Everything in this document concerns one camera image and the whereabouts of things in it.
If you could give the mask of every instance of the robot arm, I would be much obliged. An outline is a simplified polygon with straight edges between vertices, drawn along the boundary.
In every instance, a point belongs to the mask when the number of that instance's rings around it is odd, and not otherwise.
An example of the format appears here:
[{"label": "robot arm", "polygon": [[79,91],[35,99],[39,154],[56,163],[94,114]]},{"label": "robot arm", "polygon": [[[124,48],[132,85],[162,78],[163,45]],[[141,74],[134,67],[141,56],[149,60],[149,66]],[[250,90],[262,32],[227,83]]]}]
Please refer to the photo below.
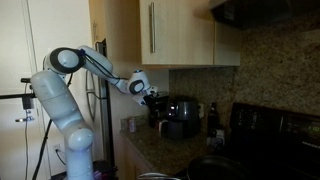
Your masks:
[{"label": "robot arm", "polygon": [[111,62],[87,46],[58,48],[45,57],[44,70],[34,74],[31,85],[36,97],[64,136],[68,180],[93,180],[91,146],[93,131],[85,122],[68,89],[66,74],[85,68],[120,92],[136,95],[153,93],[143,71],[135,71],[130,80],[112,73]]}]

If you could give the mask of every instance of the stove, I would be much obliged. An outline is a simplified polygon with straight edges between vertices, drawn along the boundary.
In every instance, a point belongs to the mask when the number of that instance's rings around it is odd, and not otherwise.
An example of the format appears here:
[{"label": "stove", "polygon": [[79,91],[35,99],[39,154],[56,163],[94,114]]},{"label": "stove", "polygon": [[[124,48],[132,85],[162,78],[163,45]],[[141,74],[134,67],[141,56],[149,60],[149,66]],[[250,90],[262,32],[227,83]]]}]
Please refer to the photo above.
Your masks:
[{"label": "stove", "polygon": [[234,103],[229,125],[230,138],[214,155],[238,162],[254,179],[320,180],[319,116]]}]

